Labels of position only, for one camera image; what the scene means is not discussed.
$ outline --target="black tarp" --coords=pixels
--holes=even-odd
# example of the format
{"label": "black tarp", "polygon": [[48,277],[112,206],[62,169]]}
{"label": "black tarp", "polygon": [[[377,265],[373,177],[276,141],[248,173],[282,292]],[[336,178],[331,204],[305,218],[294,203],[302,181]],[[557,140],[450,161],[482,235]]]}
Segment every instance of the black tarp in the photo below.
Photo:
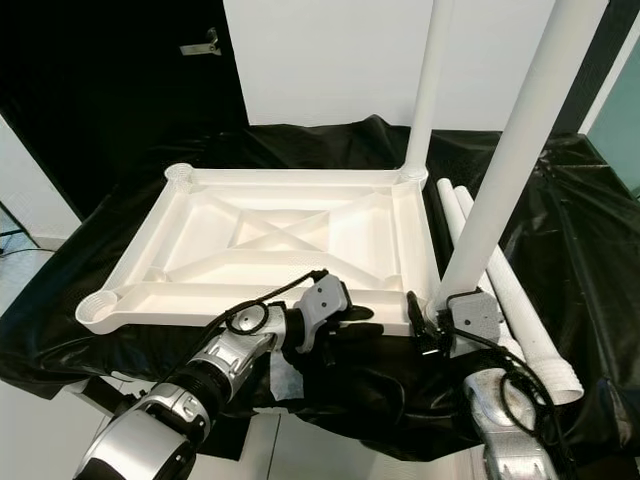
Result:
{"label": "black tarp", "polygon": [[[210,131],[187,128],[149,150],[27,285],[0,321],[3,380],[44,398],[113,371],[158,380],[198,337],[195,328],[136,325],[96,336],[74,318],[78,302],[104,283],[153,205],[167,166],[393,169],[408,138],[408,128],[378,117],[341,126]],[[498,139],[498,133],[434,132],[424,196],[441,271],[451,244],[433,182],[446,176],[475,195]],[[561,409],[578,463],[640,454],[640,205],[588,140],[554,136],[501,245],[585,387],[582,400]],[[306,398],[280,405],[403,459],[430,460],[477,444],[458,388],[467,365],[421,361],[404,338],[330,348],[335,366],[326,370],[318,355],[300,360]],[[263,361],[228,413],[273,405]]]}

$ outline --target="floor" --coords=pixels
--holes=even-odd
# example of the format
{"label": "floor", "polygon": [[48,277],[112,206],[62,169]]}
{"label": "floor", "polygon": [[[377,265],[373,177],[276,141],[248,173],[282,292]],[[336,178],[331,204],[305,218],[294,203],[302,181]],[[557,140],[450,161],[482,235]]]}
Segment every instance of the floor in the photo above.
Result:
{"label": "floor", "polygon": [[[0,225],[6,231],[7,219],[0,218]],[[34,246],[23,234],[2,238],[5,253]],[[21,252],[0,259],[0,314],[51,255]],[[126,392],[147,386],[111,381]],[[71,393],[63,391],[48,402],[0,382],[0,476],[69,480],[106,421]],[[261,414],[251,422],[239,462],[199,456],[190,480],[480,480],[485,477],[479,462],[479,449],[430,463],[400,462],[294,416]]]}

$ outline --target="white plastic tray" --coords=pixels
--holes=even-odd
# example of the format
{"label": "white plastic tray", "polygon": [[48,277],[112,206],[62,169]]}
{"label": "white plastic tray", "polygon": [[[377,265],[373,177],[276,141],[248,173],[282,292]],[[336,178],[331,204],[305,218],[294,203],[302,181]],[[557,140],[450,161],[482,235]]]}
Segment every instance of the white plastic tray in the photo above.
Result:
{"label": "white plastic tray", "polygon": [[[397,171],[169,167],[167,185],[103,288],[76,318],[202,326],[309,270],[326,268],[389,335],[408,335],[405,293],[439,276],[419,182]],[[305,287],[278,297],[291,305]]]}

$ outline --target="white pipe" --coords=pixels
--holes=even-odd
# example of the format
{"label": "white pipe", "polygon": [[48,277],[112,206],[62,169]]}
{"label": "white pipe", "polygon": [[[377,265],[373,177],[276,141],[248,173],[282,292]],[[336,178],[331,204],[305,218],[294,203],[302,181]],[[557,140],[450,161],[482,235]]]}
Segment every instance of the white pipe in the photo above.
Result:
{"label": "white pipe", "polygon": [[[451,235],[451,241],[455,247],[458,243],[458,238],[462,233],[465,223],[465,217],[456,198],[456,194],[453,191],[453,186],[448,178],[441,178],[436,184],[438,187],[438,193],[440,194],[440,200],[444,209],[444,215],[447,218],[447,225],[449,226],[449,234]],[[485,272],[482,273],[480,280],[478,281],[480,288],[495,297],[496,294],[493,291],[489,277]],[[518,358],[524,359],[522,348],[518,342],[516,342],[509,331],[509,327],[506,322],[500,323],[500,338],[498,339],[498,345],[505,347],[511,353]]]}
{"label": "white pipe", "polygon": [[473,290],[571,88],[607,0],[556,0],[475,208],[428,314]]}
{"label": "white pipe", "polygon": [[[473,199],[465,187],[456,187],[455,194],[465,216],[473,208]],[[527,364],[538,374],[556,405],[575,402],[584,394],[573,368],[563,359],[529,297],[520,285],[502,250],[496,247],[487,266],[489,278],[498,300],[513,330]]]}
{"label": "white pipe", "polygon": [[424,47],[422,71],[418,84],[413,124],[409,135],[407,155],[401,175],[405,180],[427,177],[427,152],[431,141],[433,115],[436,109],[438,81],[447,47],[447,37],[454,0],[433,0],[427,44]]}

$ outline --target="door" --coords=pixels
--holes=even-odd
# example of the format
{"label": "door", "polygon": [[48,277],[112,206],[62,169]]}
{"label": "door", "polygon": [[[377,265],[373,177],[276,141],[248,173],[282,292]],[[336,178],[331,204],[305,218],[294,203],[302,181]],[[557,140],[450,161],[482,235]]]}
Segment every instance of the door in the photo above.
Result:
{"label": "door", "polygon": [[222,0],[5,2],[0,113],[86,217],[165,132],[247,124]]}

